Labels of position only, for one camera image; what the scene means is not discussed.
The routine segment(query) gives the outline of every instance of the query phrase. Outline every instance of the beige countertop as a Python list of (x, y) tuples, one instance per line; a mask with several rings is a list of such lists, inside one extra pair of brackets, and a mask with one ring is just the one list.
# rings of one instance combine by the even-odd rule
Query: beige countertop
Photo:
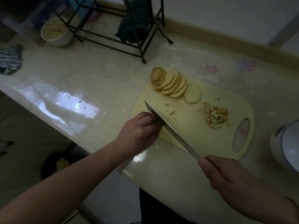
[[(94, 30), (113, 36), (119, 20), (103, 16)], [(167, 36), (174, 44), (157, 33), (143, 64), (138, 58), (87, 42), (40, 48), (17, 35), (11, 43), (24, 46), (23, 66), (13, 75), (0, 75), (0, 90), (92, 153), (112, 141), (131, 118), (152, 68), (178, 69), (249, 101), (255, 132), (240, 162), (299, 202), (299, 175), (282, 169), (268, 146), (275, 128), (299, 118), (298, 73), (175, 34)], [(256, 62), (255, 70), (240, 71), (241, 59)], [(218, 71), (207, 71), (207, 64)], [(119, 172), (188, 220), (254, 223), (221, 199), (189, 153), (161, 138), (120, 166)]]

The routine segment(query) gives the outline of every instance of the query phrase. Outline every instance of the black pants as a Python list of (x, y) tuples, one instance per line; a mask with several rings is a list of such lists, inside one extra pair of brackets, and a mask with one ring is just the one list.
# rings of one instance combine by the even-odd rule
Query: black pants
[(141, 224), (179, 223), (191, 224), (166, 205), (139, 188)]

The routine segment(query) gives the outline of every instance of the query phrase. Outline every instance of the yellow cutting board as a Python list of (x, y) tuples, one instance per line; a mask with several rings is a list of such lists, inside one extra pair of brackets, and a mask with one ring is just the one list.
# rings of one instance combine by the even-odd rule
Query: yellow cutting board
[[(254, 131), (254, 113), (251, 105), (244, 97), (223, 90), (219, 87), (186, 76), (188, 85), (195, 83), (202, 90), (199, 102), (189, 104), (184, 97), (175, 99), (165, 96), (161, 91), (155, 91), (151, 81), (147, 83), (141, 96), (133, 108), (133, 117), (142, 111), (148, 112), (144, 100), (166, 120), (172, 128), (189, 144), (200, 156), (216, 155), (226, 158), (239, 159), (247, 150)], [(226, 107), (229, 111), (228, 120), (232, 123), (221, 124), (222, 129), (213, 129), (205, 121), (203, 102), (210, 102), (212, 106)], [(243, 147), (234, 152), (232, 141), (240, 122), (248, 118), (250, 129)], [(160, 137), (184, 149), (184, 147), (165, 129), (162, 128)]]

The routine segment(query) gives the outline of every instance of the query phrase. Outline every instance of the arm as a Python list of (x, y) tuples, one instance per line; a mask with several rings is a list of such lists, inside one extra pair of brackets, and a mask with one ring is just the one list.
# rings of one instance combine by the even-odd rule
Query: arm
[(149, 147), (160, 128), (150, 113), (138, 114), (114, 141), (8, 203), (0, 210), (0, 223), (63, 222), (111, 171)]
[(263, 183), (234, 159), (207, 156), (198, 164), (225, 202), (237, 212), (265, 224), (299, 224), (289, 199)]

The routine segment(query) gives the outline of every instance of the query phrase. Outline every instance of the white bowl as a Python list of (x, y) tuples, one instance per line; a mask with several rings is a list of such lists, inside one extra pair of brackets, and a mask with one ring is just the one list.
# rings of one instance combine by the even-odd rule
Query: white bowl
[(274, 159), (285, 169), (299, 172), (299, 120), (285, 124), (270, 138)]
[[(65, 22), (67, 22), (68, 20), (65, 17), (61, 17)], [(59, 17), (54, 17), (51, 20), (57, 20), (60, 21)], [(73, 33), (67, 28), (65, 33), (62, 34), (60, 37), (54, 38), (54, 39), (49, 39), (47, 34), (46, 34), (46, 28), (49, 25), (49, 20), (47, 22), (45, 22), (45, 24), (43, 25), (42, 29), (40, 30), (40, 35), (41, 37), (45, 40), (48, 41), (50, 43), (52, 43), (55, 46), (65, 46), (67, 44), (69, 44), (73, 38)]]

